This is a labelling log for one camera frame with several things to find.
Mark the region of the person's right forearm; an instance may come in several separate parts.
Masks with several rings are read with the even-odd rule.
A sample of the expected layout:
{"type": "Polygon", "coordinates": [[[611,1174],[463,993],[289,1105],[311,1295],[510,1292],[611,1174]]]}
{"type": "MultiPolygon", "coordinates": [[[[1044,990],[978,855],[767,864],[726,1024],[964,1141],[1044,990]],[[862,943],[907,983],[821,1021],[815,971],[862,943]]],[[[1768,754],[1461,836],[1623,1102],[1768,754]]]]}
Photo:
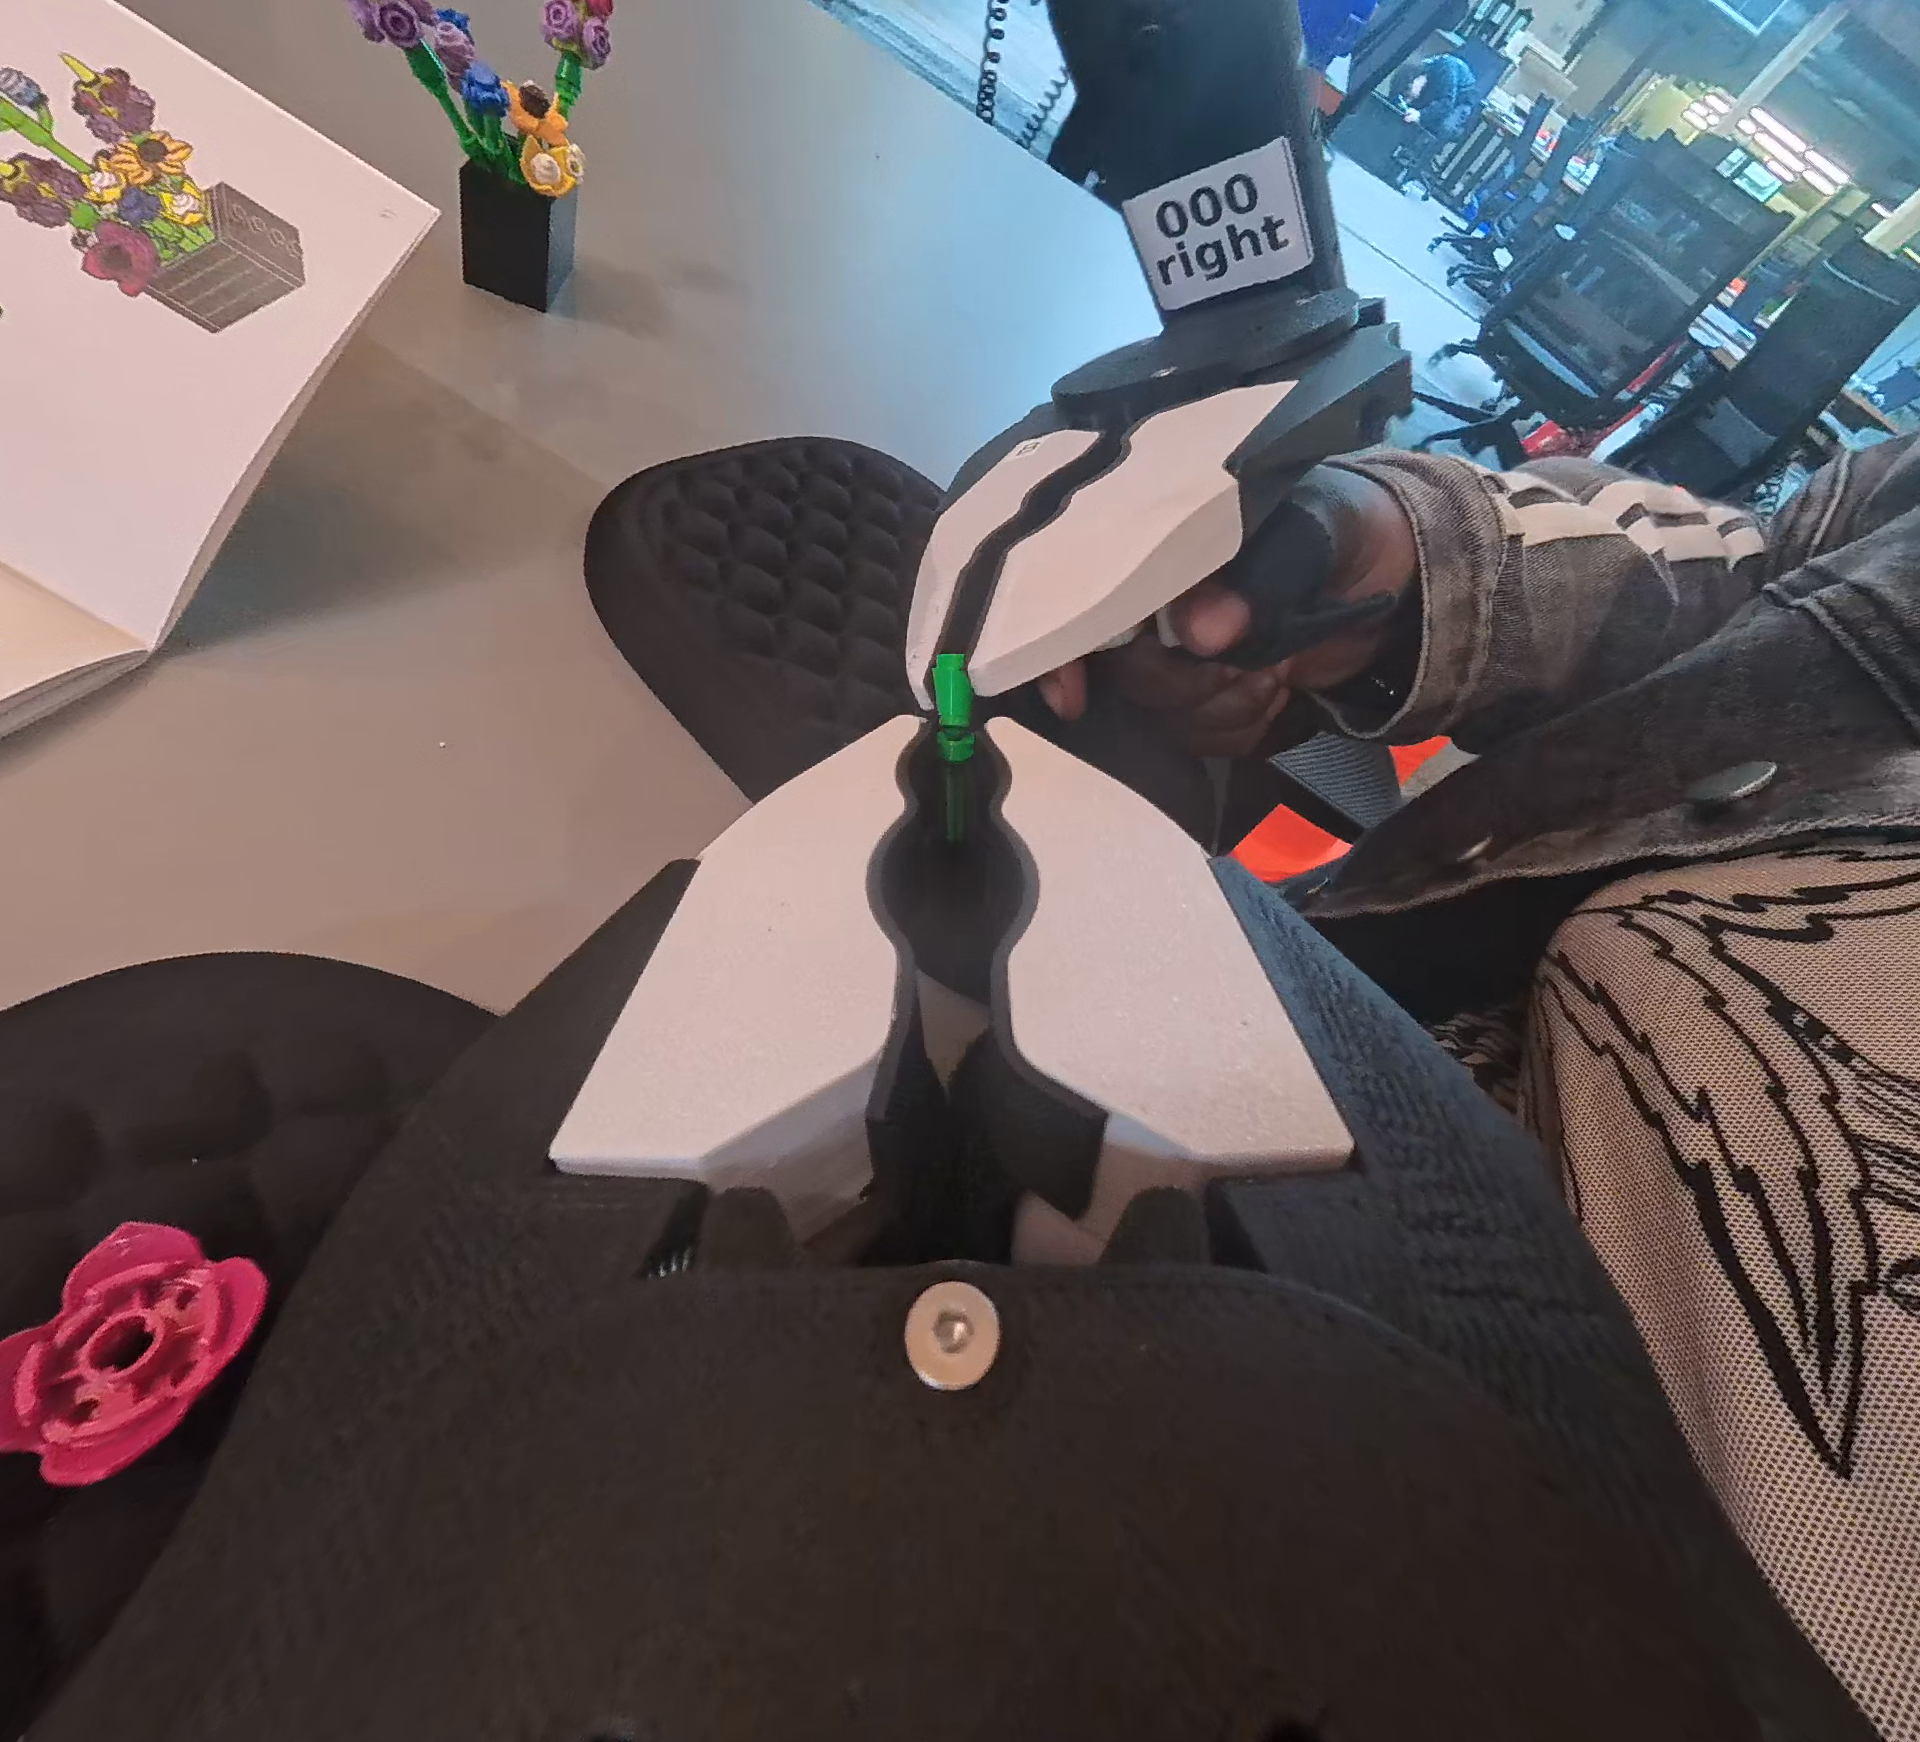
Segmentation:
{"type": "Polygon", "coordinates": [[[1837,697],[1836,650],[1916,738],[1916,438],[1819,468],[1771,518],[1594,460],[1497,473],[1380,449],[1414,577],[1370,665],[1313,695],[1340,731],[1491,753],[1632,684],[1700,677],[1740,713],[1837,697]]]}

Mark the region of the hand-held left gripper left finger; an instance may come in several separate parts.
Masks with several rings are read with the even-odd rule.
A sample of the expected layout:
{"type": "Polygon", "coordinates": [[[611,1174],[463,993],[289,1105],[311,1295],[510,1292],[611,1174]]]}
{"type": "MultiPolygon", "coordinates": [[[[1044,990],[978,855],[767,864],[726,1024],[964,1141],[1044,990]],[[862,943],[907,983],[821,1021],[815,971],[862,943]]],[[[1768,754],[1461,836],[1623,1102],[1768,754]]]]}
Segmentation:
{"type": "Polygon", "coordinates": [[[864,1198],[929,1214],[945,1105],[879,877],[924,729],[881,722],[707,846],[554,1135],[559,1172],[757,1187],[805,1239],[864,1198]]]}

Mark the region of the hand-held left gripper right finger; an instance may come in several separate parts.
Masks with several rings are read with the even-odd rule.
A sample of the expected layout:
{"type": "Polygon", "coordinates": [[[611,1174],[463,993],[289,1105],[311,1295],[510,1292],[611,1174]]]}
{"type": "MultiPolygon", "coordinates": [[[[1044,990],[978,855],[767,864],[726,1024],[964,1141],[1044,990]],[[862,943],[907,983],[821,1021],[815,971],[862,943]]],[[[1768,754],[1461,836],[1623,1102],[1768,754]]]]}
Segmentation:
{"type": "Polygon", "coordinates": [[[1357,1142],[1201,846],[1009,719],[991,833],[1019,896],[975,1082],[1022,1264],[1091,1264],[1134,1201],[1330,1177],[1357,1142]]]}

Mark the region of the person's dark denim jacket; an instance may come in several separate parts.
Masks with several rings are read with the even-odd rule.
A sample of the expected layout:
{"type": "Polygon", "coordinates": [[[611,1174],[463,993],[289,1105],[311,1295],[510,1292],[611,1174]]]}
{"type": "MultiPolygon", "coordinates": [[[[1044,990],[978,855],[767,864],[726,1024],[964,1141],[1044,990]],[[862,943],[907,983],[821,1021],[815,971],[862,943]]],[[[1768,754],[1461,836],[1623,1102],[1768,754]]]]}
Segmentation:
{"type": "Polygon", "coordinates": [[[1645,871],[1916,836],[1916,653],[1859,588],[1758,600],[1625,689],[1482,753],[1290,906],[1423,1021],[1518,997],[1558,923],[1645,871]]]}

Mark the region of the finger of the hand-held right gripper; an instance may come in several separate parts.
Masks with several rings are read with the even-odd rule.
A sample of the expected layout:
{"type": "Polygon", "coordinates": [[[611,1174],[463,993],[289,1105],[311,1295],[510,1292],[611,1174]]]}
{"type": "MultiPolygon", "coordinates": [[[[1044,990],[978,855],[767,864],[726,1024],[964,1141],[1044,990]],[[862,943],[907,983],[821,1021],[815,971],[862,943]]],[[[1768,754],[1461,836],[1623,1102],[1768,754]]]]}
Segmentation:
{"type": "Polygon", "coordinates": [[[1091,493],[1125,461],[1125,433],[1016,427],[937,518],[909,607],[905,673],[935,710],[933,661],[967,656],[995,698],[1125,642],[1122,546],[1091,493]]]}
{"type": "Polygon", "coordinates": [[[1222,570],[1254,531],[1231,460],[1297,392],[1240,385],[1162,410],[1059,515],[1011,544],[967,653],[998,698],[1115,642],[1222,570]]]}

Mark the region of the black lego vase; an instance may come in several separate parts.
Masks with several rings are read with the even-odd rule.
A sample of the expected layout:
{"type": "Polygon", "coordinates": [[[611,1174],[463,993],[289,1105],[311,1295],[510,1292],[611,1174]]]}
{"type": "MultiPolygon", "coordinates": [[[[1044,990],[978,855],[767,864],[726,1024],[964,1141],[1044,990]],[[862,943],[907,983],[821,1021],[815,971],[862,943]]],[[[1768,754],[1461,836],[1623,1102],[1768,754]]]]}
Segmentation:
{"type": "Polygon", "coordinates": [[[459,169],[463,282],[545,314],[573,267],[577,197],[547,197],[465,160],[459,169]]]}

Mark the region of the black office chair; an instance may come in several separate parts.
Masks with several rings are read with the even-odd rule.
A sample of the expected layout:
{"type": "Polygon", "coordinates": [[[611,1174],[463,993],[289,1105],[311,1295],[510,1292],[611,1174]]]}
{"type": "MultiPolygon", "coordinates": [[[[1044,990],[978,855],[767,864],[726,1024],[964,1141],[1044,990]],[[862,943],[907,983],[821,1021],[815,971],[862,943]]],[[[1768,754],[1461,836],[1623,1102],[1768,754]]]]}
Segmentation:
{"type": "Polygon", "coordinates": [[[1712,173],[1673,137],[1619,151],[1463,347],[1497,397],[1479,410],[1429,396],[1457,439],[1516,465],[1528,425],[1596,433],[1619,421],[1667,359],[1712,270],[1712,173]]]}
{"type": "Polygon", "coordinates": [[[1758,488],[1916,304],[1913,261],[1843,242],[1740,363],[1689,389],[1613,454],[1613,468],[1714,500],[1758,488]]]}

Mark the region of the lego instruction booklet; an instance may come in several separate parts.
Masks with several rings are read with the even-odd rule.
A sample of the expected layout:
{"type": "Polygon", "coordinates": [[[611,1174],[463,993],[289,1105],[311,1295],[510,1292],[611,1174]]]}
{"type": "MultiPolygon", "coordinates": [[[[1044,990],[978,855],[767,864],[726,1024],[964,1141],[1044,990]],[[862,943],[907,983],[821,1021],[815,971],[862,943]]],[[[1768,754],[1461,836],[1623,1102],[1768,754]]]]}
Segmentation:
{"type": "Polygon", "coordinates": [[[147,662],[438,209],[115,0],[3,0],[3,731],[147,662]]]}

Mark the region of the green lego stem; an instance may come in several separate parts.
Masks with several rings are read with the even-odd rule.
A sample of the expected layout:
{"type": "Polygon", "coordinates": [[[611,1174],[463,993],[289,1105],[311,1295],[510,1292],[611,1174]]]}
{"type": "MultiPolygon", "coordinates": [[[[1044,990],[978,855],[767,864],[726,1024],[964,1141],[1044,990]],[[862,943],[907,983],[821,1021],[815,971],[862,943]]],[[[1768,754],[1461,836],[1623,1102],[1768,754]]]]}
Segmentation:
{"type": "Polygon", "coordinates": [[[973,818],[975,692],[967,656],[942,650],[930,668],[935,747],[941,762],[941,828],[947,846],[960,848],[973,818]]]}

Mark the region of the orange red cloth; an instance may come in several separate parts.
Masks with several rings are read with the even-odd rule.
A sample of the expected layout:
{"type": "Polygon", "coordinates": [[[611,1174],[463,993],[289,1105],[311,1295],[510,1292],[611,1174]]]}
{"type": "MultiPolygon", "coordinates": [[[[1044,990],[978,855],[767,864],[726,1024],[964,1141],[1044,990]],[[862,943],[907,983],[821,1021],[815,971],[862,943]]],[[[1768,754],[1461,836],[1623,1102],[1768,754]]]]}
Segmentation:
{"type": "MultiPolygon", "coordinates": [[[[1421,796],[1468,760],[1447,738],[1392,747],[1392,751],[1396,753],[1405,801],[1421,796]]],[[[1354,825],[1334,819],[1303,786],[1294,783],[1292,786],[1294,796],[1271,808],[1233,850],[1236,864],[1265,883],[1281,883],[1324,869],[1343,860],[1354,842],[1347,836],[1349,828],[1357,830],[1354,825]]]]}

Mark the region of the pink lego flower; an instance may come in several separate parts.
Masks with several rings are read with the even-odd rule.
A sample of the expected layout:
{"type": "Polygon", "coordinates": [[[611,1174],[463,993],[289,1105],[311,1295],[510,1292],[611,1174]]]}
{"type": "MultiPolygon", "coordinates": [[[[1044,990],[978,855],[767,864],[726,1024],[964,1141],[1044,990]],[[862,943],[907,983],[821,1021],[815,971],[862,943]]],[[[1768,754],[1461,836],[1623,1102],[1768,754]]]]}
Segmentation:
{"type": "Polygon", "coordinates": [[[3,1453],[93,1487],[162,1443],[253,1340],[270,1283],[179,1227],[128,1223],[68,1273],[58,1313],[3,1342],[3,1453]]]}

